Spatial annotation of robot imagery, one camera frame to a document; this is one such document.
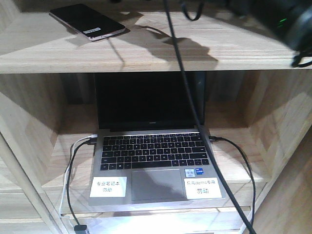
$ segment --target wooden cabinet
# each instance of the wooden cabinet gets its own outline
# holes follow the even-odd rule
[[[60,73],[178,70],[160,2],[86,1],[130,29],[97,42],[76,35],[47,13],[74,2],[0,3],[0,222],[12,232],[19,222],[32,231],[73,232],[67,205],[61,211],[64,218],[57,213],[63,173],[70,145],[95,133],[97,119],[94,105],[66,103]],[[172,6],[187,70],[207,71],[208,76],[209,70],[247,70],[235,102],[207,103],[206,126],[212,135],[229,138],[246,152],[258,209],[312,124],[312,73],[289,70],[292,52],[252,19],[240,21],[213,8],[199,21],[188,22],[174,2]],[[252,186],[239,152],[226,142],[214,143],[213,151],[250,216]],[[147,232],[155,219],[174,220],[179,233],[242,232],[242,221],[229,200],[213,208],[204,201],[187,201],[166,207],[108,207],[99,213],[87,204],[92,155],[91,146],[79,150],[71,183],[73,208],[92,233],[123,232],[141,222],[146,226],[137,233]]]

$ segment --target phone label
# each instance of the phone label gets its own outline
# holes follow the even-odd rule
[[[93,33],[93,32],[99,31],[99,30],[101,30],[101,28],[98,27],[98,28],[87,30],[87,31],[83,31],[83,33],[88,34],[88,33]]]

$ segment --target wooden shelf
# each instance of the wooden shelf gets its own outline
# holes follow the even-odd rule
[[[41,4],[26,8],[0,34],[1,73],[179,70],[159,1],[86,2],[130,30],[96,42],[49,16],[49,9],[68,3]],[[206,7],[200,20],[190,22],[172,5],[186,70],[290,68],[293,52],[253,19],[238,19],[224,9]]]

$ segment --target laptop sticker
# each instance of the laptop sticker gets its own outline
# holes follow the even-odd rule
[[[222,198],[217,178],[184,179],[187,199]]]
[[[196,175],[202,175],[204,174],[204,170],[202,168],[196,168]]]
[[[127,177],[94,177],[90,197],[125,197]]]
[[[195,170],[194,169],[184,169],[186,177],[195,177]]]

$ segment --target cable plug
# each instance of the cable plug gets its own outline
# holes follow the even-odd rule
[[[90,234],[87,225],[81,224],[74,227],[76,234]]]

